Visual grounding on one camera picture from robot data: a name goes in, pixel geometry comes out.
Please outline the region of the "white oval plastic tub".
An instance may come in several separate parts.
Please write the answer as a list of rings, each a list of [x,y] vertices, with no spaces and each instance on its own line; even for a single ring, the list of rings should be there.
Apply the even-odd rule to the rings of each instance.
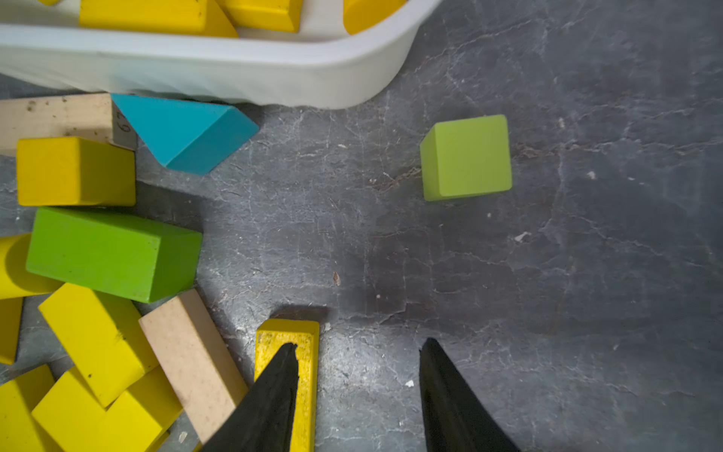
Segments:
[[[341,2],[307,1],[299,33],[243,28],[217,39],[82,28],[76,1],[5,1],[1,72],[52,90],[343,109],[392,82],[437,7],[410,1],[351,35]]]

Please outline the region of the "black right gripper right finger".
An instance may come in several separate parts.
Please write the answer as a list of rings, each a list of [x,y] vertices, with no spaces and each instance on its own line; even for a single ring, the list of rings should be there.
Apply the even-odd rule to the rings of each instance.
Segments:
[[[516,451],[440,343],[420,350],[419,382],[428,451]]]

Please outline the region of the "long yellow block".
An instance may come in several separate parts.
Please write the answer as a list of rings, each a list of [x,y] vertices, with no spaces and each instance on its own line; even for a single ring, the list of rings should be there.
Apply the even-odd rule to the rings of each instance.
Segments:
[[[299,385],[290,451],[314,451],[320,325],[311,320],[269,319],[256,331],[254,380],[257,380],[279,348],[297,345]]]

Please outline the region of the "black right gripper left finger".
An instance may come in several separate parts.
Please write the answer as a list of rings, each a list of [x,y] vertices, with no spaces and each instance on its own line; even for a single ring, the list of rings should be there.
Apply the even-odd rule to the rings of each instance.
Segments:
[[[280,347],[246,397],[203,451],[288,451],[291,447],[299,361],[297,346]]]

